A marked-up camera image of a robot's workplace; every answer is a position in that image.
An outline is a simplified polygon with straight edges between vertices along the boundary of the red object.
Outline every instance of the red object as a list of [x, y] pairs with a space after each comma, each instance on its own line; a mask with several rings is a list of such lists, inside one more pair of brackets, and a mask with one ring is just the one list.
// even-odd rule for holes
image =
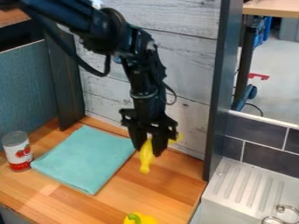
[[253, 79], [254, 77], [259, 77], [259, 78], [261, 78], [261, 80], [263, 80], [263, 81], [266, 81], [266, 80], [268, 80], [268, 79], [270, 78], [270, 76], [265, 75], [265, 74], [260, 74], [260, 73], [250, 73], [250, 74], [248, 75], [248, 78], [249, 78], [249, 79]]
[[28, 155], [30, 152], [31, 152], [31, 148], [30, 148], [29, 144], [27, 144], [27, 145], [24, 147], [24, 154], [25, 154], [25, 155]]
[[25, 161], [22, 164], [11, 164], [10, 163], [10, 168], [14, 171], [14, 172], [22, 172], [24, 170], [27, 170], [29, 168], [31, 168], [31, 161]]
[[16, 152], [16, 157], [17, 158], [22, 158], [24, 156], [24, 151], [23, 150], [19, 150]]

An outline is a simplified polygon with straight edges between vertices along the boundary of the white sink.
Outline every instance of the white sink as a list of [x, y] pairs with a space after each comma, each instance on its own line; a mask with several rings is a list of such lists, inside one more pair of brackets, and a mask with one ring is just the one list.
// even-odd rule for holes
[[223, 158], [190, 224], [261, 224], [268, 216], [299, 221], [288, 208], [277, 212], [277, 205], [299, 208], [299, 179]]

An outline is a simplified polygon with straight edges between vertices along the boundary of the cable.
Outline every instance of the cable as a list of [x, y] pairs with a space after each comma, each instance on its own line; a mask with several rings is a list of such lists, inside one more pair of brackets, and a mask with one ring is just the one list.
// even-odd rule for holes
[[245, 103], [245, 105], [254, 107], [255, 109], [257, 109], [257, 110], [260, 111], [261, 116], [264, 116], [264, 112], [262, 112], [262, 110], [261, 110], [258, 106], [254, 105], [254, 104], [252, 104], [252, 103], [249, 103], [249, 102]]
[[61, 49], [64, 50], [64, 52], [67, 55], [69, 55], [70, 57], [72, 57], [78, 63], [78, 65], [80, 65], [81, 67], [83, 67], [89, 73], [94, 74], [94, 75], [99, 76], [99, 77], [104, 77], [104, 76], [106, 76], [106, 75], [109, 74], [109, 72], [110, 72], [110, 62], [111, 62], [111, 56], [110, 55], [106, 55], [104, 73], [96, 70], [95, 68], [89, 66], [82, 58], [80, 58], [78, 56], [78, 54], [71, 47], [69, 47], [69, 45], [67, 45], [66, 42], [63, 41], [63, 39], [59, 35], [57, 35], [53, 31], [53, 29], [51, 28], [51, 26], [45, 21], [45, 19], [41, 15], [39, 15], [35, 11], [30, 10], [28, 8], [24, 9], [24, 11], [31, 18], [37, 20], [43, 26], [43, 28], [49, 34], [49, 36], [54, 40], [54, 42], [58, 46], [60, 46]]
[[164, 83], [163, 82], [163, 85], [164, 85], [164, 87], [167, 89], [167, 90], [169, 90], [173, 95], [174, 95], [174, 100], [172, 101], [172, 102], [165, 102], [166, 103], [166, 105], [169, 105], [169, 106], [171, 106], [171, 105], [173, 105], [173, 104], [175, 104], [176, 103], [176, 101], [177, 101], [177, 93], [170, 87], [170, 86], [168, 86], [166, 83]]

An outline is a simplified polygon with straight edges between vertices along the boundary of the white can lid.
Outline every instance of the white can lid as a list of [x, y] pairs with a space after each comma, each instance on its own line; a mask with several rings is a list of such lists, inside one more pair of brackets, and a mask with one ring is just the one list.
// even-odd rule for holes
[[3, 136], [1, 142], [3, 146], [11, 147], [11, 146], [22, 144], [26, 140], [27, 140], [26, 132], [18, 130], [18, 131], [12, 131], [10, 133], [7, 133], [5, 136]]

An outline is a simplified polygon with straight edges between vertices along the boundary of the white wooden wall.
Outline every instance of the white wooden wall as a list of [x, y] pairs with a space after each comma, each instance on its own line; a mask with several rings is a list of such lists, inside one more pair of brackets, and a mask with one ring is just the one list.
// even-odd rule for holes
[[[106, 0], [133, 25], [146, 29], [159, 46], [167, 67], [165, 79], [178, 95], [167, 114], [178, 121], [183, 142], [174, 148], [204, 158], [209, 117], [220, 0]], [[103, 70], [103, 57], [87, 51], [76, 39], [78, 54]], [[107, 78], [80, 69], [87, 115], [120, 126], [118, 110], [132, 108], [122, 66], [113, 63]]]

